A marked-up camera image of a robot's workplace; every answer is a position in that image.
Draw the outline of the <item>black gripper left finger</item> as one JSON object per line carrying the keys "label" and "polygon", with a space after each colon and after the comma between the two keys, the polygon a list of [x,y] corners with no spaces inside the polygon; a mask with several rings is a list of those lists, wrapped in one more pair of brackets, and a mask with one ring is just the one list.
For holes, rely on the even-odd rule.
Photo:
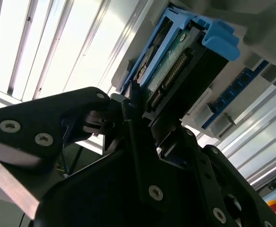
{"label": "black gripper left finger", "polygon": [[129,141],[155,148],[139,95],[108,96],[87,87],[0,108],[0,189],[35,219],[45,195],[79,172],[66,179],[55,172],[63,149],[93,134],[104,136],[102,158]]}

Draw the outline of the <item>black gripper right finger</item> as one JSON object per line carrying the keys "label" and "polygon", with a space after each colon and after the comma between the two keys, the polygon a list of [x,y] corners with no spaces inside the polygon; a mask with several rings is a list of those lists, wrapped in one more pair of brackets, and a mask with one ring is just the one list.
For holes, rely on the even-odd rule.
{"label": "black gripper right finger", "polygon": [[196,178],[204,227],[276,227],[276,214],[217,147],[201,148],[180,121],[177,138]]}

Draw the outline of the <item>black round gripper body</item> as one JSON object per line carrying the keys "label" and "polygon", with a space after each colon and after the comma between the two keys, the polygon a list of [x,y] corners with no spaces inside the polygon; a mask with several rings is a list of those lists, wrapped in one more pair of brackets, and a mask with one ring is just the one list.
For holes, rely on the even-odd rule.
{"label": "black round gripper body", "polygon": [[203,227],[196,178],[182,155],[158,157],[150,143],[121,148],[54,186],[39,205],[36,227]]}

